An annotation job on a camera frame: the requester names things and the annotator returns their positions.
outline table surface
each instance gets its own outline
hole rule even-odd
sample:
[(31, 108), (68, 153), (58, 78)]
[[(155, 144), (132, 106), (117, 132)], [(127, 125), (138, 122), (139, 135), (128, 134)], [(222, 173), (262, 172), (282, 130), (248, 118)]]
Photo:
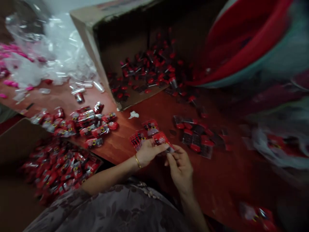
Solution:
[[(85, 103), (79, 105), (71, 95), (67, 84), (49, 86), (41, 83), (39, 87), (51, 88), (51, 93), (44, 95), (35, 89), (25, 100), (16, 104), (16, 101), (12, 100), (15, 89), (0, 84), (0, 92), (8, 95), (7, 99), (0, 99), (0, 102), (17, 112), (34, 103), (25, 114), (26, 117), (33, 116), (42, 108), (52, 111), (58, 106), (69, 115), (81, 106), (93, 107), (96, 102), (102, 102), (103, 114), (110, 112), (117, 114), (119, 129), (105, 136), (103, 146), (92, 151), (114, 164), (119, 164), (135, 154), (129, 136), (143, 128), (142, 122), (155, 119), (170, 142), (182, 146), (187, 151), (194, 168), (194, 191), (203, 212), (236, 231), (255, 231), (241, 220), (238, 213), (240, 201), (263, 206), (275, 212), (277, 197), (287, 189), (286, 183), (273, 173), (271, 166), (257, 152), (247, 150), (241, 138), (242, 131), (239, 125), (221, 115), (207, 95), (203, 94), (199, 98), (199, 102), (209, 113), (209, 117), (202, 121), (210, 127), (213, 125), (226, 127), (233, 143), (231, 152), (215, 148), (211, 160), (201, 157), (182, 144), (181, 133), (173, 126), (173, 115), (198, 118), (195, 108), (185, 102), (177, 103), (175, 97), (164, 92), (124, 112), (117, 112), (110, 96), (107, 93), (99, 93), (96, 89), (87, 89), (84, 94)], [(139, 113), (139, 118), (128, 119), (131, 111)], [(172, 130), (176, 131), (177, 135), (172, 135)], [(71, 140), (79, 145), (85, 141), (84, 138)], [(162, 191), (177, 197), (169, 167), (164, 167), (163, 158), (156, 157), (149, 166), (138, 173), (138, 176), (142, 180), (154, 180)]]

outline gold bangle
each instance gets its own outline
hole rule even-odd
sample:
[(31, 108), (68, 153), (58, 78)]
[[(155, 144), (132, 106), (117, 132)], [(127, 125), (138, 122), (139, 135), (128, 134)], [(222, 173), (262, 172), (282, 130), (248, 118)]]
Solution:
[(135, 159), (136, 159), (136, 161), (137, 161), (137, 164), (138, 164), (139, 168), (141, 169), (141, 168), (142, 168), (142, 166), (141, 166), (141, 164), (139, 163), (139, 161), (138, 161), (138, 159), (137, 159), (136, 154), (135, 154)]

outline pile of packages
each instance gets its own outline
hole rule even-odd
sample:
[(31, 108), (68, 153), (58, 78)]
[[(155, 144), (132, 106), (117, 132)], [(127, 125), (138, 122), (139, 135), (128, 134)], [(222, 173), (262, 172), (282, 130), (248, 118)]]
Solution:
[(136, 151), (139, 151), (145, 140), (153, 138), (155, 145), (167, 143), (170, 145), (167, 152), (174, 152), (173, 145), (169, 142), (166, 135), (159, 131), (158, 123), (156, 120), (148, 120), (142, 123), (144, 129), (137, 130), (135, 134), (131, 135), (129, 140)]
[(225, 128), (213, 127), (210, 130), (207, 124), (198, 119), (178, 115), (174, 115), (174, 123), (176, 128), (183, 130), (182, 143), (203, 157), (211, 159), (214, 146), (231, 151), (231, 142)]
[(118, 123), (113, 120), (117, 117), (115, 113), (103, 115), (104, 105), (97, 102), (93, 109), (85, 106), (70, 114), (70, 120), (65, 120), (65, 114), (61, 107), (55, 109), (55, 113), (49, 113), (43, 109), (30, 120), (33, 124), (42, 125), (55, 137), (68, 138), (81, 136), (86, 138), (84, 147), (90, 149), (103, 144), (102, 136), (110, 130), (116, 130)]
[(35, 197), (49, 205), (97, 172), (102, 161), (91, 152), (61, 138), (40, 140), (22, 165), (26, 183), (37, 188)]

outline red bottle cap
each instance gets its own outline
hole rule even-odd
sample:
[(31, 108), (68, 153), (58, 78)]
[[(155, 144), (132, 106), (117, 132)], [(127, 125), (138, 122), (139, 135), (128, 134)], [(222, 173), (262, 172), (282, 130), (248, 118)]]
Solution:
[(108, 128), (111, 130), (116, 130), (118, 128), (119, 124), (117, 122), (109, 122)]

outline pink cap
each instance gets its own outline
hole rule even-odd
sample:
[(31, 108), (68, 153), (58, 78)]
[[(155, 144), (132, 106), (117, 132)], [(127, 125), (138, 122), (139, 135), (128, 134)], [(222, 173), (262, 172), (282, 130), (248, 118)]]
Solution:
[(1, 98), (7, 98), (7, 96), (4, 93), (0, 93)]

